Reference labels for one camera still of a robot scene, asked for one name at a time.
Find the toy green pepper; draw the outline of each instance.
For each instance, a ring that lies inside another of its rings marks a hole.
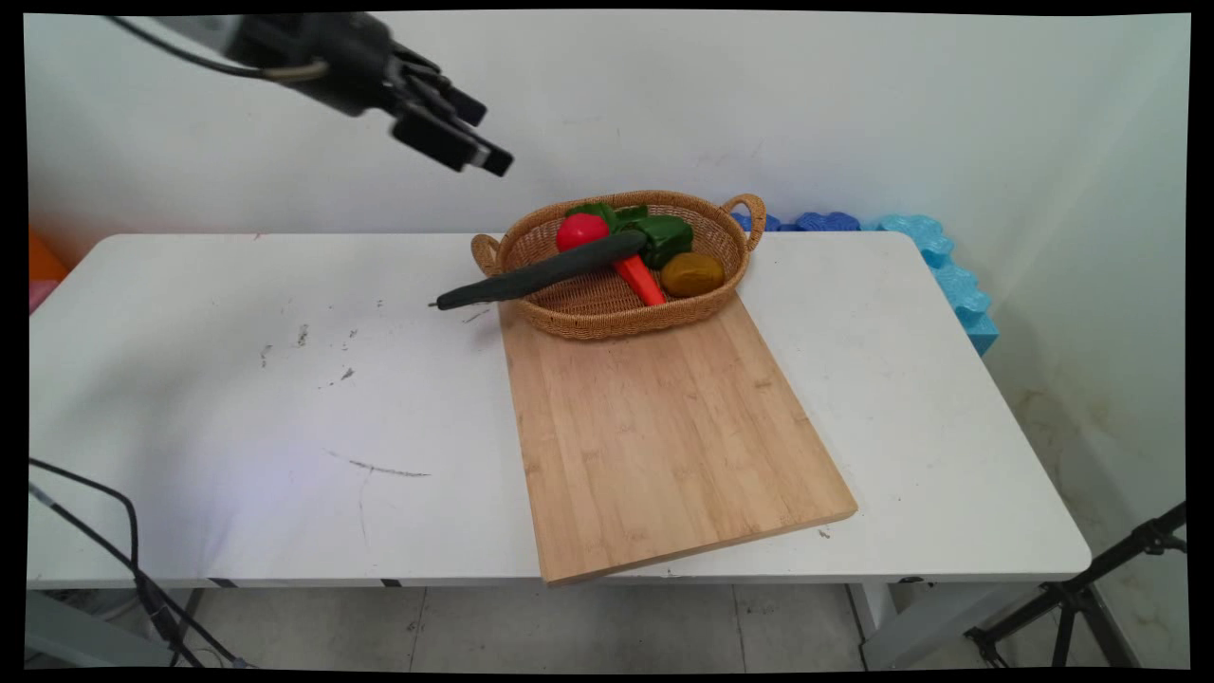
[[[645,216],[625,223],[620,229],[640,229],[645,233],[646,245],[641,249],[641,260],[653,269],[662,269],[677,254],[691,251],[694,235],[687,221],[666,215]]]

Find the table leg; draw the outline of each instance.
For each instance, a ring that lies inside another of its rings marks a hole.
[[[849,584],[847,591],[851,593],[852,607],[856,609],[860,630],[866,639],[872,638],[883,624],[898,615],[889,584]]]
[[[36,591],[25,592],[25,647],[76,666],[166,666],[164,643],[140,638]]]
[[[938,584],[901,614],[875,624],[872,636],[866,630],[864,661],[870,671],[907,667],[1036,587],[1037,584]]]

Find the wooden cutting board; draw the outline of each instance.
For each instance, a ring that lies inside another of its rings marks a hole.
[[[503,303],[501,334],[548,584],[856,512],[736,294],[705,320],[599,341]]]

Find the blue foam block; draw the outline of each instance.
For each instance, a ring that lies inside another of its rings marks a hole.
[[[742,224],[742,229],[750,232],[750,216],[744,216],[742,214],[730,214],[730,215],[733,216],[733,220],[738,221],[738,223]],[[781,232],[782,228],[783,226],[781,224],[779,218],[771,214],[767,214],[767,223],[764,224],[764,230]]]
[[[860,221],[847,214],[833,211],[822,214],[801,214],[796,218],[796,229],[801,232],[851,232],[860,229]]]
[[[987,314],[991,296],[978,289],[976,274],[953,262],[953,240],[944,237],[940,221],[927,216],[894,215],[866,224],[863,229],[901,232],[914,239],[923,260],[927,262],[936,283],[957,313],[957,319],[965,328],[974,349],[980,357],[986,354],[999,337],[999,328]]]
[[[994,321],[986,314],[978,318],[978,320],[965,328],[965,334],[970,335],[970,343],[977,351],[978,355],[987,353],[991,345],[994,345],[994,340],[999,337],[999,328],[994,325]]]
[[[864,229],[889,229],[908,234],[927,264],[938,268],[949,260],[953,252],[953,240],[944,237],[944,228],[940,221],[927,216],[885,216]]]

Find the black cable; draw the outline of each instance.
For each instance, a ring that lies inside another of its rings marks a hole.
[[[96,489],[97,491],[101,491],[102,494],[117,499],[120,503],[123,503],[123,507],[126,508],[126,520],[131,528],[131,564],[135,567],[140,565],[140,531],[138,531],[140,523],[138,518],[135,516],[135,505],[131,502],[130,499],[127,499],[119,491],[110,489],[109,486],[98,484],[96,482],[92,482],[91,479],[86,479],[84,477],[80,477],[79,474],[74,474],[72,472],[55,467],[50,463],[45,463],[36,459],[29,459],[29,465],[45,469],[50,473],[57,474],[66,479],[70,479],[72,482],[75,482],[78,484],[83,484],[85,486],[89,486],[90,489]],[[135,596],[138,598],[140,604],[143,607],[143,611],[147,613],[148,619],[152,620],[152,625],[155,627],[157,633],[159,633],[161,638],[164,638],[170,645],[172,645],[175,650],[174,659],[176,659],[177,653],[180,653],[180,649],[186,647],[185,643],[181,641],[181,634],[177,630],[177,624],[172,620],[170,615],[163,614],[164,604],[161,603],[160,605],[157,605],[157,601],[154,599],[155,594],[152,593],[152,590],[148,587],[147,581],[143,581],[138,577],[135,579]],[[186,661],[193,664],[193,661],[198,660],[191,661],[189,659],[187,659]],[[198,662],[194,666],[202,666],[202,662]]]
[[[85,478],[83,478],[83,477],[80,477],[78,474],[72,474],[72,473],[69,473],[67,471],[59,469],[59,468],[57,468],[55,466],[51,466],[49,463],[44,463],[44,462],[38,461],[35,459],[29,459],[29,462],[30,462],[30,465],[33,465],[35,467],[40,467],[42,469],[46,469],[47,472],[53,472],[56,474],[62,474],[63,477],[67,477],[68,479],[72,479],[73,482],[79,482],[80,484],[84,484],[84,485],[90,486],[92,489],[97,489],[98,491],[104,491],[104,493],[114,496],[115,499],[123,501],[123,505],[126,506],[127,512],[130,514],[132,539],[135,539],[135,534],[134,534],[135,525],[136,525],[135,506],[134,506],[134,503],[131,503],[130,499],[127,499],[126,496],[119,494],[118,491],[114,491],[113,489],[109,489],[108,486],[103,486],[101,484],[97,484],[96,482],[92,482],[90,479],[85,479]],[[225,658],[227,658],[227,660],[229,662],[232,662],[233,666],[236,666],[236,667],[250,666],[244,660],[242,660],[240,658],[233,655],[227,648],[223,647],[222,643],[220,643],[219,641],[216,641],[215,637],[211,636],[209,631],[206,631],[205,628],[203,628],[203,625],[198,624],[194,620],[194,617],[189,615],[189,613],[187,613],[181,605],[178,605],[176,603],[176,601],[174,601],[172,598],[169,597],[169,594],[164,591],[164,588],[160,588],[159,586],[157,586],[157,584],[154,581],[152,581],[152,577],[149,577],[147,574],[144,574],[143,570],[141,570],[138,568],[138,565],[136,565],[130,558],[127,558],[126,556],[124,556],[123,552],[119,551],[118,548],[115,548],[113,543],[110,543],[109,541],[107,541],[100,534],[97,534],[96,531],[93,531],[92,528],[90,528],[87,524],[85,524],[84,522],[81,522],[80,519],[78,519],[75,516],[73,516],[72,513],[69,513],[67,510],[64,510],[62,506],[59,506],[53,500],[51,500],[51,497],[47,496],[46,494],[44,494],[41,489],[39,489],[38,486],[35,486],[33,482],[29,483],[29,493],[35,499],[38,499],[39,502],[41,502],[42,505],[45,505],[49,508],[51,508],[52,511],[55,511],[56,514],[58,514],[63,519],[68,520],[68,523],[70,523],[73,527],[75,527],[80,531],[83,531],[85,536],[92,539],[93,542],[96,542],[101,547],[106,548],[106,551],[108,551],[109,554],[114,556],[118,559],[118,562],[123,563],[123,567],[125,567],[127,570],[131,571],[131,574],[135,575],[136,582],[140,582],[140,581],[147,582],[148,586],[151,586],[153,590],[155,590],[155,592],[160,597],[160,599],[163,599],[165,602],[165,604],[168,604],[169,608],[172,609],[172,611],[177,613],[177,615],[181,616],[182,621],[185,621],[186,624],[188,624],[194,631],[198,631],[198,634],[202,636],[203,639],[206,641],[212,648],[215,648],[221,655],[223,655]],[[176,647],[181,648],[177,651],[181,653],[181,656],[185,658],[187,662],[189,662],[193,666],[198,666],[198,667],[202,666],[202,662],[198,661],[198,658],[195,658],[183,644],[180,644],[180,643],[174,643],[174,644]]]
[[[109,21],[114,22],[115,24],[120,25],[121,28],[124,28],[126,32],[131,33],[136,38],[143,40],[144,42],[151,42],[152,45],[155,45],[157,47],[164,50],[165,52],[169,52],[174,57],[178,57],[178,58],[186,59],[187,62],[189,62],[192,64],[197,64],[199,67],[203,67],[203,68],[206,68],[206,69],[211,69],[212,72],[226,73],[228,75],[238,75],[240,78],[260,78],[260,79],[265,79],[266,78],[266,74],[262,73],[261,69],[248,69],[248,68],[244,68],[244,67],[233,67],[232,64],[225,64],[223,62],[216,62],[214,59],[208,59],[206,57],[199,57],[198,55],[194,55],[193,52],[191,52],[188,50],[182,50],[181,47],[177,47],[176,45],[172,45],[170,42],[165,42],[164,40],[160,40],[159,38],[152,35],[151,33],[143,30],[142,28],[132,24],[131,22],[129,22],[129,21],[126,21],[126,19],[124,19],[121,17],[115,17],[113,15],[103,15],[103,16],[107,19],[109,19]]]
[[[45,469],[46,472],[51,472],[51,473],[58,474],[59,477],[63,477],[66,479],[70,479],[72,482],[75,482],[76,484],[84,484],[85,486],[87,486],[90,489],[96,489],[97,491],[101,491],[102,494],[106,494],[108,496],[118,499],[118,501],[120,503],[123,503],[123,507],[126,508],[126,519],[127,519],[127,522],[131,525],[131,564],[138,567],[138,564],[140,564],[140,523],[135,518],[135,503],[132,503],[130,499],[127,499],[126,496],[124,496],[124,495],[119,494],[118,491],[110,489],[109,486],[106,486],[104,484],[97,484],[96,482],[93,482],[91,479],[85,479],[85,478],[80,477],[79,474],[68,472],[68,471],[58,468],[58,467],[55,467],[51,463],[44,463],[40,460],[29,459],[29,465],[32,465],[34,467],[38,467],[38,468],[41,468],[41,469]]]
[[[216,62],[215,59],[208,59],[206,57],[202,57],[188,50],[182,50],[181,47],[177,47],[171,42],[166,42],[121,17],[115,17],[114,15],[102,15],[102,16],[114,22],[123,29],[127,30],[129,33],[131,33],[131,35],[135,35],[136,38],[143,41],[154,45],[155,47],[159,47],[165,52],[169,52],[174,57],[185,59],[191,64],[211,69],[212,72],[220,72],[227,75],[236,75],[240,78],[255,78],[259,80],[270,80],[274,82],[312,80],[314,78],[320,78],[327,73],[329,73],[329,64],[320,59],[317,59],[311,64],[302,67],[271,67],[265,69],[250,69],[245,67],[236,67],[232,64],[226,64],[223,62]]]
[[[112,554],[115,558],[118,558],[118,560],[120,563],[123,563],[123,565],[126,567],[126,569],[131,570],[131,574],[135,575],[136,582],[138,582],[138,581],[146,581],[148,584],[152,584],[152,580],[146,574],[143,574],[143,571],[138,567],[136,567],[134,563],[131,563],[131,560],[126,556],[124,556],[121,551],[119,551],[118,548],[115,548],[113,543],[110,543],[109,541],[107,541],[106,539],[103,539],[100,534],[97,534],[96,531],[93,531],[92,528],[90,528],[87,524],[80,522],[74,514],[72,514],[68,511],[63,510],[58,503],[56,503],[55,501],[52,501],[51,497],[47,496],[46,494],[44,494],[41,489],[39,489],[38,486],[35,486],[33,482],[29,483],[29,493],[35,499],[38,499],[38,501],[40,503],[42,503],[44,506],[51,508],[52,511],[55,511],[56,514],[58,514],[63,519],[68,520],[73,527],[75,527],[80,531],[83,531],[85,534],[85,536],[92,539],[93,542],[96,542],[101,547],[103,547],[107,551],[109,551],[109,554]],[[164,591],[160,591],[159,587],[155,587],[155,588],[157,588],[157,591],[161,596],[164,594]],[[148,609],[148,607],[149,605],[147,603],[144,603],[144,609]],[[151,610],[149,610],[148,616],[153,616],[151,614]],[[198,658],[195,658],[193,655],[193,653],[191,653],[189,650],[187,650],[183,644],[176,642],[176,638],[174,638],[172,641],[170,641],[169,644],[174,648],[174,650],[181,653],[181,656],[183,656],[186,659],[186,661],[188,661],[191,664],[191,666],[195,666],[195,667],[202,667],[203,666],[203,662],[198,661]]]

